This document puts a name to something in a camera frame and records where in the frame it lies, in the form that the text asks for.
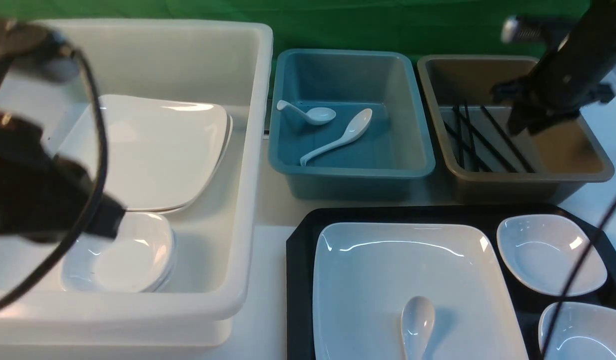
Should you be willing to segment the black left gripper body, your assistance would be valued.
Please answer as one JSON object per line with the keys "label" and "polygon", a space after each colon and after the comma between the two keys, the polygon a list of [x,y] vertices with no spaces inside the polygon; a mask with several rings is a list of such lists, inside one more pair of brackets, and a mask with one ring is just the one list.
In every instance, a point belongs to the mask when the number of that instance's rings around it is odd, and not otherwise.
{"label": "black left gripper body", "polygon": [[0,111],[0,237],[59,243],[95,189],[83,166],[48,154],[42,135],[40,126]]}

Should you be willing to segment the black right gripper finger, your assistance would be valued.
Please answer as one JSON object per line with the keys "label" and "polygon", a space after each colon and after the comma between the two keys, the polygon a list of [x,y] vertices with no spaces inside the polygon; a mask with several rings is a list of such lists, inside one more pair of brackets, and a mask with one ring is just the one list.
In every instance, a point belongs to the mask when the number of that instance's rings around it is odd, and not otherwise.
{"label": "black right gripper finger", "polygon": [[575,121],[580,116],[580,110],[555,111],[533,102],[514,101],[507,121],[507,131],[517,136],[527,130],[534,136],[562,123]]}

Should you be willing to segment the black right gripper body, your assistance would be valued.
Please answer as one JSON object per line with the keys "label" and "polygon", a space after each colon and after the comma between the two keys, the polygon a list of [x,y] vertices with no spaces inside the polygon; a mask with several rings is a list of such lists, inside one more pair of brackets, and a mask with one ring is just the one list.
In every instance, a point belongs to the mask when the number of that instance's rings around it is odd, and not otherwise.
{"label": "black right gripper body", "polygon": [[555,111],[574,111],[614,97],[602,79],[616,66],[616,0],[594,0],[566,38],[546,51],[522,77],[500,82],[496,103],[527,101]]}

